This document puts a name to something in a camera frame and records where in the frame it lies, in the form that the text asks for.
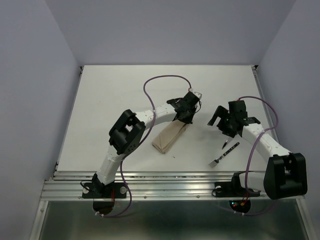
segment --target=purple wall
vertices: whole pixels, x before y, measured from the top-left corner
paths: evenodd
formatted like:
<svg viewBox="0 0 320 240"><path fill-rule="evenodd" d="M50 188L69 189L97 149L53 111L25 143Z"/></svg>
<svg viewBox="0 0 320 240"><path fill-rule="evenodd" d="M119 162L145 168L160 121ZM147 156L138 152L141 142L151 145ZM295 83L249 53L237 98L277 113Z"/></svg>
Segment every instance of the purple wall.
<svg viewBox="0 0 320 240"><path fill-rule="evenodd" d="M257 64L295 0L46 0L81 64Z"/></svg>
<svg viewBox="0 0 320 240"><path fill-rule="evenodd" d="M0 238L29 239L79 67L44 0L0 7Z"/></svg>
<svg viewBox="0 0 320 240"><path fill-rule="evenodd" d="M306 200L320 236L320 1L297 0L267 50L259 77L280 118L284 147L307 160Z"/></svg>

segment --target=metal frame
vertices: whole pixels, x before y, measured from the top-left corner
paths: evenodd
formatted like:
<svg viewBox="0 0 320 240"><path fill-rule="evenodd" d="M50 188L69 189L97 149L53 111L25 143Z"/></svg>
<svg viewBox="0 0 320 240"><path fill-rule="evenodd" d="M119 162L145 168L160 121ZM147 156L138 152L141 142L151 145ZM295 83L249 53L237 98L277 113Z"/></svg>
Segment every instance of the metal frame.
<svg viewBox="0 0 320 240"><path fill-rule="evenodd" d="M66 140L67 130L68 130L68 127L69 127L69 124L70 124L72 111L73 111L73 109L75 107L75 102L76 102L76 98L77 98L77 94L78 94L78 90L79 90L79 86L80 86L80 82L81 82L82 73L84 71L84 68L85 68L85 66L80 66L81 71L80 71L80 75L79 75L79 81L77 83L76 90L75 90L75 93L74 93L74 98L73 98L73 102L72 102L72 106L71 106L71 111L70 111L68 123L66 125L66 129L65 129L65 132L64 132L64 136L63 136L62 144L61 144L61 147L60 147L58 159L56 160L55 171L58 170L58 165L59 165L60 157L61 157L61 154L62 154L62 149L63 149L64 143L65 143L65 140Z"/></svg>
<svg viewBox="0 0 320 240"><path fill-rule="evenodd" d="M260 96L264 99L257 70L251 67L252 73ZM269 109L264 106L264 111L270 126L273 120ZM276 131L272 130L273 138L278 142ZM124 176L130 186L134 201L216 201L231 200L231 198L216 198L212 196L215 188L214 182L230 181L234 172L125 172ZM92 171L56 171L49 181L45 181L40 197L40 203L32 227L30 239L39 239L42 225L45 219L49 201L92 201L82 198L80 181L90 180ZM120 173L116 174L115 181L122 181ZM256 198L257 200L269 199L266 195ZM301 218L310 240L316 240L317 234L308 211L304 196L291 197L296 199Z"/></svg>
<svg viewBox="0 0 320 240"><path fill-rule="evenodd" d="M230 181L234 172L125 172L125 180L132 192L134 201L213 201L231 200L212 195L217 181ZM69 176L66 172L55 175L53 181L46 181L40 199L42 201L92 201L82 199L83 188L80 181L90 180L94 172L82 176ZM122 182L117 173L116 182ZM259 199L268 199L262 195ZM129 198L117 199L128 201Z"/></svg>
<svg viewBox="0 0 320 240"><path fill-rule="evenodd" d="M40 200L38 209L36 210L35 219L33 222L31 234L30 234L30 240L36 240L39 239L41 234L41 229L44 224L46 212L48 207L48 201Z"/></svg>

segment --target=black plastic bracket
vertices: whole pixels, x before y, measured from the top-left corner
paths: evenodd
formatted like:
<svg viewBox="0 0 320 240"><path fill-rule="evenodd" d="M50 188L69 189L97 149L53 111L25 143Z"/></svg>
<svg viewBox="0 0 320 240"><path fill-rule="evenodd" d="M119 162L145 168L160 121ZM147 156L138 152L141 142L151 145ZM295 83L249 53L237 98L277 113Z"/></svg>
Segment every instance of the black plastic bracket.
<svg viewBox="0 0 320 240"><path fill-rule="evenodd" d="M130 154L139 146L145 129L145 123L140 121L134 112L125 110L109 132L109 143L114 146L118 155Z"/></svg>
<svg viewBox="0 0 320 240"><path fill-rule="evenodd" d="M217 198L238 198L243 197L247 193L246 189L242 187L234 189L231 181L216 181L214 185L215 187L220 186L212 191L212 195ZM260 197L260 193L250 193L249 197Z"/></svg>
<svg viewBox="0 0 320 240"><path fill-rule="evenodd" d="M110 199L113 190L115 199L125 199L127 197L127 191L125 193L121 193L120 190L122 187L126 187L123 182L111 182L110 184L104 186L100 193L93 190L94 184L92 182L85 182L83 185L90 189L88 193L82 193L83 199Z"/></svg>
<svg viewBox="0 0 320 240"><path fill-rule="evenodd" d="M212 195L217 198L235 198L243 197L247 194L247 190L241 187L239 175L243 174L243 171L235 172L231 181L216 181L214 183L215 189L212 191ZM250 193L249 197L260 197L260 193Z"/></svg>
<svg viewBox="0 0 320 240"><path fill-rule="evenodd" d="M305 195L308 191L305 157L301 153L270 157L263 186L273 200Z"/></svg>
<svg viewBox="0 0 320 240"><path fill-rule="evenodd" d="M196 105L200 99L189 91L183 98L175 98L166 101L174 107L176 115L173 120L179 120L185 124L192 124L192 120L196 113Z"/></svg>
<svg viewBox="0 0 320 240"><path fill-rule="evenodd" d="M223 106L218 106L215 110L211 120L208 122L209 126L213 126L217 118L220 118L217 127L224 135L234 138L237 134L242 137L244 126L249 124L260 124L260 121L255 117L248 117L245 101L230 101L229 110Z"/></svg>

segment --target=cable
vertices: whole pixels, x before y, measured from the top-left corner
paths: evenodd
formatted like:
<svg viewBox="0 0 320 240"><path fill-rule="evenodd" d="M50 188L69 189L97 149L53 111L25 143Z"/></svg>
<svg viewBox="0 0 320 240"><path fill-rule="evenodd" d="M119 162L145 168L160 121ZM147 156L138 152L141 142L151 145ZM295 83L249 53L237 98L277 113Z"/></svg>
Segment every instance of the cable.
<svg viewBox="0 0 320 240"><path fill-rule="evenodd" d="M146 85L147 85L148 82L150 82L150 81L152 81L152 80L154 80L154 79L168 78L168 77L181 78L181 79L187 81L187 83L189 84L188 91L192 88L190 81L189 81L188 79L186 79L185 77L180 76L180 75L159 75L159 76L154 76L154 77L148 79L147 81L145 81L145 83L143 84L143 92L144 92L144 94L147 96L147 98L149 99L149 101L150 101L150 103L151 103L152 110L153 110L153 119L152 119L152 122L151 122L151 125L150 125L150 128L149 128L148 132L146 133L146 135L144 136L144 138L141 140L141 142L139 143L138 147L147 139L147 137L149 136L149 134L150 134L152 128L154 127L155 122L156 122L156 113L155 113L156 107L155 107L155 104L154 104L154 102L152 101L150 95L149 95L149 94L147 93L147 91L146 91ZM118 216L120 216L121 214L123 214L125 211L127 211L127 210L129 209L129 207L131 206L131 203L132 203L132 193L131 193L130 188L129 188L127 182L126 182L126 179L125 179L125 176L124 176L124 172L123 172L123 168L122 168L122 167L123 167L123 162L124 162L124 160L125 160L130 154L131 154L131 153L129 153L128 155L124 156L124 158L123 158L123 160L122 160L122 162L121 162L121 164L120 164L120 174L121 174L123 183L124 183L126 189L127 189L128 192L129 192L129 195L130 195L129 204L126 206L126 208L125 208L124 210L122 210L121 212L119 212L119 213L117 213L117 214L114 214L114 215L102 215L102 214L100 214L100 213L98 213L98 212L95 211L95 214L96 214L96 215L101 216L101 217L103 217L103 218L114 218L114 217L118 217Z"/></svg>
<svg viewBox="0 0 320 240"><path fill-rule="evenodd" d="M244 206L248 202L249 197L250 197L249 193L247 192L246 195L242 198L240 205Z"/></svg>
<svg viewBox="0 0 320 240"><path fill-rule="evenodd" d="M91 192L91 190L89 188L87 188L82 182L88 182L88 183L92 183L91 180L84 180L80 182L80 185L87 191Z"/></svg>
<svg viewBox="0 0 320 240"><path fill-rule="evenodd" d="M112 202L115 202L115 201L116 201L116 200L115 200L115 193L116 193L116 190L113 189L113 190L112 190L112 193L111 193L111 200L112 200Z"/></svg>
<svg viewBox="0 0 320 240"><path fill-rule="evenodd" d="M249 193L247 192L247 193L243 196L241 202L243 202L243 201L245 200L245 198L248 197L248 196L249 196Z"/></svg>
<svg viewBox="0 0 320 240"><path fill-rule="evenodd" d="M260 138L263 136L263 134L265 134L266 131L269 131L269 130L272 130L272 129L275 129L278 125L279 125L279 117L278 117L278 114L276 112L276 110L268 103L266 102L265 100L261 99L260 97L256 97L256 96L242 96L242 97L239 97L238 100L241 100L241 99L258 99L260 101L262 101L263 103L265 103L274 113L274 116L275 116L275 125L272 126L272 127L269 127L269 128L266 128L263 132L261 132L259 134L259 136L256 138L253 146L252 146L252 149L251 149L251 152L250 152L250 155L249 155L249 159L248 159L248 163L246 165L246 169L245 169L245 176L244 176L244 186L245 186L245 189L248 193L255 193L255 192L251 192L248 188L248 173L249 173L249 168L250 168L250 164L251 164L251 160L252 160L252 156L254 155L254 152L255 152L255 148L257 147L258 145L258 142L260 140Z"/></svg>

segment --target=black mount bracket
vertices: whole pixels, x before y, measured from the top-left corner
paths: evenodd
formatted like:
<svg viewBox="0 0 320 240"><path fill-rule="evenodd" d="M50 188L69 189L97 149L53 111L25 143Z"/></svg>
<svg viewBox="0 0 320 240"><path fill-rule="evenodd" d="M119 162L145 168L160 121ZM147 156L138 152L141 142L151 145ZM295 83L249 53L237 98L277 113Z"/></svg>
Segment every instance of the black mount bracket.
<svg viewBox="0 0 320 240"><path fill-rule="evenodd" d="M247 194L247 190L241 187L239 175L244 173L239 171L233 174L231 181L216 181L214 183L215 189L212 191L212 195L217 198L236 198L243 197ZM250 193L249 197L260 197L260 193Z"/></svg>
<svg viewBox="0 0 320 240"><path fill-rule="evenodd" d="M111 199L113 191L115 199L125 199L127 197L127 191L124 193L121 191L122 187L126 187L123 182L111 182L104 186L101 192L94 191L94 184L92 182L85 182L83 185L90 189L88 193L82 193L83 199Z"/></svg>
<svg viewBox="0 0 320 240"><path fill-rule="evenodd" d="M176 115L174 120L179 120L185 124L192 124L192 120L196 113L196 105L200 99L189 91L183 98L175 98L166 101L174 107Z"/></svg>
<svg viewBox="0 0 320 240"><path fill-rule="evenodd" d="M305 157L301 153L270 157L263 186L273 200L305 195L308 191Z"/></svg>
<svg viewBox="0 0 320 240"><path fill-rule="evenodd" d="M135 113L130 109L125 110L109 132L109 143L118 155L130 154L139 146L145 129L145 123L140 121Z"/></svg>

